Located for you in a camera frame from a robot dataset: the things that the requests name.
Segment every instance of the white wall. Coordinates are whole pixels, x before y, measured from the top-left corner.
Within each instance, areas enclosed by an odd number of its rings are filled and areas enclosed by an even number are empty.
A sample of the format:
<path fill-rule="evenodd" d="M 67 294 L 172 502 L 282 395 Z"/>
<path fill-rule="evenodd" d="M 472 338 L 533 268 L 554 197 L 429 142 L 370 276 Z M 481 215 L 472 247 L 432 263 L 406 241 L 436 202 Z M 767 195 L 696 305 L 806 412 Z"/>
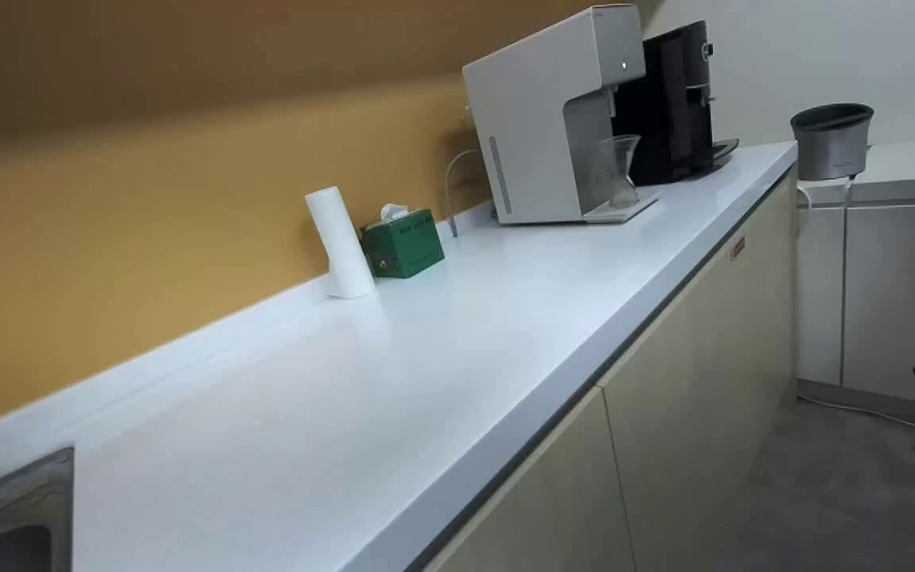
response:
<path fill-rule="evenodd" d="M 642 0 L 645 31 L 696 19 L 715 44 L 715 137 L 792 141 L 818 103 L 874 105 L 869 141 L 915 141 L 915 0 Z"/>

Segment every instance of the tissue box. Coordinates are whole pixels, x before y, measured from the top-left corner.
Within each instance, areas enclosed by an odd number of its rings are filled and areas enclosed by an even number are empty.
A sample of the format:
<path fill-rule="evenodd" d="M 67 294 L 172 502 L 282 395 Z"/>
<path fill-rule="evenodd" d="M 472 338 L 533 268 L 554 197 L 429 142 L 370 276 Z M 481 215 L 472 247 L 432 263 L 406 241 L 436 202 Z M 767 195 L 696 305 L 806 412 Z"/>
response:
<path fill-rule="evenodd" d="M 415 276 L 445 257 L 429 209 L 364 225 L 363 251 L 374 276 Z"/>

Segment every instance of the cabinet door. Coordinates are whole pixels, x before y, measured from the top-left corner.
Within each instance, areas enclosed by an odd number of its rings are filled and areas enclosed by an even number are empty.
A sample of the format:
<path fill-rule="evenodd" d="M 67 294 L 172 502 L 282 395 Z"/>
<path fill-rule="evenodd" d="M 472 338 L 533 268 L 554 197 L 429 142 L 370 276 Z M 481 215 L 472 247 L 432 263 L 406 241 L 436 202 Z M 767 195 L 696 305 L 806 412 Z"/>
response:
<path fill-rule="evenodd" d="M 797 369 L 797 195 L 780 181 L 747 224 L 747 349 L 755 407 L 755 449 L 767 436 L 774 407 L 794 396 Z"/>
<path fill-rule="evenodd" d="M 792 215 L 780 186 L 599 382 L 642 572 L 701 568 L 792 385 Z"/>
<path fill-rule="evenodd" d="M 915 203 L 847 209 L 846 385 L 915 402 Z"/>
<path fill-rule="evenodd" d="M 797 378 L 840 378 L 840 207 L 806 207 L 797 239 Z"/>
<path fill-rule="evenodd" d="M 587 395 L 429 568 L 629 572 L 633 552 L 603 402 Z"/>

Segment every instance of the stainless steel sink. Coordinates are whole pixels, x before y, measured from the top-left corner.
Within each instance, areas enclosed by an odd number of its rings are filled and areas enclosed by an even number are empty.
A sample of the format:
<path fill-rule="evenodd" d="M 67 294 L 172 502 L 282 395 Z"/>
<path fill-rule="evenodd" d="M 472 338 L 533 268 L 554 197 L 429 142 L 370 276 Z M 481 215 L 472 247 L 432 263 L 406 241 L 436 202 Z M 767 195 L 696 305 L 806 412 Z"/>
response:
<path fill-rule="evenodd" d="M 0 480 L 0 572 L 69 572 L 74 449 Z"/>

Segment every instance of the white coffee machine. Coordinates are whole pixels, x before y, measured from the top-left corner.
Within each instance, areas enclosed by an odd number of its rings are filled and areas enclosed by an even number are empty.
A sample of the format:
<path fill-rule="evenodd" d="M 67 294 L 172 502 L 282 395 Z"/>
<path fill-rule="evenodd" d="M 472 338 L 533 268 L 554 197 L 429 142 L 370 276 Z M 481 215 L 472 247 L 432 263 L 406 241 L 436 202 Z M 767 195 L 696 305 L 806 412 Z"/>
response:
<path fill-rule="evenodd" d="M 463 66 L 498 224 L 621 224 L 651 203 L 608 172 L 621 162 L 614 91 L 635 78 L 645 52 L 629 2 L 581 10 Z"/>

